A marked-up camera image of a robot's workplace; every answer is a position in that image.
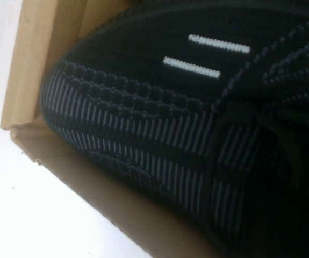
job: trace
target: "white background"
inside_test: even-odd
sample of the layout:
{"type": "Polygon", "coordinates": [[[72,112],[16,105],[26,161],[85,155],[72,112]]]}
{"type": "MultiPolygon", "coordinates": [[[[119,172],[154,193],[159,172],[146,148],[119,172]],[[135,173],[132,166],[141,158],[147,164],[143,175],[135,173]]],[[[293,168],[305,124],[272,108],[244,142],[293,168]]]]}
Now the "white background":
{"type": "MultiPolygon", "coordinates": [[[[0,117],[21,0],[0,0],[0,117]]],[[[0,257],[150,257],[0,130],[0,257]]]]}

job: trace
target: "brown cardboard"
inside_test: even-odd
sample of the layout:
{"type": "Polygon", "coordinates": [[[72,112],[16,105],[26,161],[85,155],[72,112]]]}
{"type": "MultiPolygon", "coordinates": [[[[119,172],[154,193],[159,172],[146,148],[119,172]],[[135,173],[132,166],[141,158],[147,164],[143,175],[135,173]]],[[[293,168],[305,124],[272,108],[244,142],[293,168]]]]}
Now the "brown cardboard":
{"type": "Polygon", "coordinates": [[[41,80],[76,40],[132,0],[23,0],[1,128],[153,257],[219,257],[203,233],[103,172],[37,116],[41,80]]]}

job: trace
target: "black knit fabric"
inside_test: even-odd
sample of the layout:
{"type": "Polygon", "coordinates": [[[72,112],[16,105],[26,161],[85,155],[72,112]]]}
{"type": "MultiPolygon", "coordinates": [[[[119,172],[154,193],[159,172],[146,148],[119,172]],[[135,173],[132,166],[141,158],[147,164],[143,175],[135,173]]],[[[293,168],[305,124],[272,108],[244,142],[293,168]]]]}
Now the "black knit fabric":
{"type": "MultiPolygon", "coordinates": [[[[272,196],[290,192],[294,175],[275,135],[236,123],[220,135],[217,169],[206,171],[213,132],[232,98],[275,119],[281,108],[309,114],[309,9],[221,2],[127,11],[59,61],[40,103],[48,125],[82,154],[202,226],[209,210],[226,249],[250,254],[249,213],[278,209],[272,196]],[[264,178],[284,190],[271,194],[264,178]]],[[[309,150],[309,132],[288,130],[309,150]]],[[[308,188],[306,173],[294,200],[308,188]]]]}

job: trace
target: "black sneaker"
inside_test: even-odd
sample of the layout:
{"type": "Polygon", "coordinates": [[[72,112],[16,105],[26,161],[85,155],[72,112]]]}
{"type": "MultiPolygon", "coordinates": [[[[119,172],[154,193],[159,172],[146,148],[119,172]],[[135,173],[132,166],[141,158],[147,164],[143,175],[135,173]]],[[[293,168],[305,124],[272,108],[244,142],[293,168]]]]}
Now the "black sneaker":
{"type": "Polygon", "coordinates": [[[307,237],[309,1],[145,1],[67,53],[40,101],[69,144],[224,254],[253,252],[263,213],[274,257],[307,237]]]}

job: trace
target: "white stitched stripe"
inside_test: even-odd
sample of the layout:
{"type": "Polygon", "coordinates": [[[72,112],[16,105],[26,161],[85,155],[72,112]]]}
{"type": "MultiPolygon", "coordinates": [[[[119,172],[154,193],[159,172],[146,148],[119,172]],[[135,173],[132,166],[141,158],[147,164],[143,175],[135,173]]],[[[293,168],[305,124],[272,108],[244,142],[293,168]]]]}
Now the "white stitched stripe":
{"type": "Polygon", "coordinates": [[[172,66],[172,67],[179,68],[185,71],[190,71],[195,74],[201,74],[201,75],[208,76],[211,78],[216,78],[216,79],[218,79],[221,74],[220,71],[198,66],[196,64],[186,63],[186,62],[183,62],[177,59],[168,58],[167,56],[164,58],[163,63],[168,66],[172,66]]]}
{"type": "Polygon", "coordinates": [[[217,39],[209,39],[209,38],[205,38],[205,37],[201,37],[197,35],[189,35],[188,39],[197,44],[221,48],[221,49],[225,49],[228,51],[241,52],[244,54],[248,54],[251,51],[251,48],[249,46],[226,42],[226,41],[217,40],[217,39]]]}

